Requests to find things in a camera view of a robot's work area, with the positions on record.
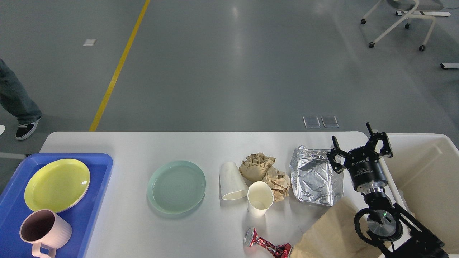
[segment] sneaker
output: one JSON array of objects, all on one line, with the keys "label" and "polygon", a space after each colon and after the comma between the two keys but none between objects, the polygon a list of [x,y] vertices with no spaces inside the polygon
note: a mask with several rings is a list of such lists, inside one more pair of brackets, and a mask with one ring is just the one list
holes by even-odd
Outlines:
[{"label": "sneaker", "polygon": [[31,136],[35,129],[37,129],[37,124],[40,121],[41,117],[37,121],[28,124],[20,124],[16,132],[16,140],[25,140]]}]

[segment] jeans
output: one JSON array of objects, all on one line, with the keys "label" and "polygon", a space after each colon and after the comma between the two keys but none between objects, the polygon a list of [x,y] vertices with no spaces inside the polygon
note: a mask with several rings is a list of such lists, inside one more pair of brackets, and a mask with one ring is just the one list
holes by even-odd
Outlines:
[{"label": "jeans", "polygon": [[29,98],[14,72],[0,59],[0,104],[20,124],[28,124],[41,117],[37,104]]}]

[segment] white bin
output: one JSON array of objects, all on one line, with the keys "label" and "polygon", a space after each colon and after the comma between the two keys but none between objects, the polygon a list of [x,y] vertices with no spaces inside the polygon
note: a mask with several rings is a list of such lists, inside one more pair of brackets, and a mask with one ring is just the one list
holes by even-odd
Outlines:
[{"label": "white bin", "polygon": [[459,253],[459,151],[440,134],[388,134],[394,157],[384,158],[406,204],[424,226]]}]

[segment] green plate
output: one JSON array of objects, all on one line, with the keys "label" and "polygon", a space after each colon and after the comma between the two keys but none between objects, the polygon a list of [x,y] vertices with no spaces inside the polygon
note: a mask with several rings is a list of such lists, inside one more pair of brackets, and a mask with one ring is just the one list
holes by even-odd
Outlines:
[{"label": "green plate", "polygon": [[206,192],[202,170],[188,161],[173,161],[158,168],[148,182],[147,196],[161,212],[179,214],[194,208]]},{"label": "green plate", "polygon": [[24,200],[33,210],[62,212],[77,204],[88,190],[90,172],[81,161],[71,158],[51,162],[27,183]]}]

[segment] paper cup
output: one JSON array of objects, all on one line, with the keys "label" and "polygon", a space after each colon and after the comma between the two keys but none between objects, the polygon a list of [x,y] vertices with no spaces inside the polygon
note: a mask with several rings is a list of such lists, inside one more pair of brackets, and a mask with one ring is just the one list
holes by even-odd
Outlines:
[{"label": "paper cup", "polygon": [[248,211],[253,217],[261,217],[273,205],[274,195],[271,187],[263,181],[257,181],[249,186]]},{"label": "paper cup", "polygon": [[220,167],[220,193],[223,200],[236,200],[247,196],[248,187],[234,162]]}]

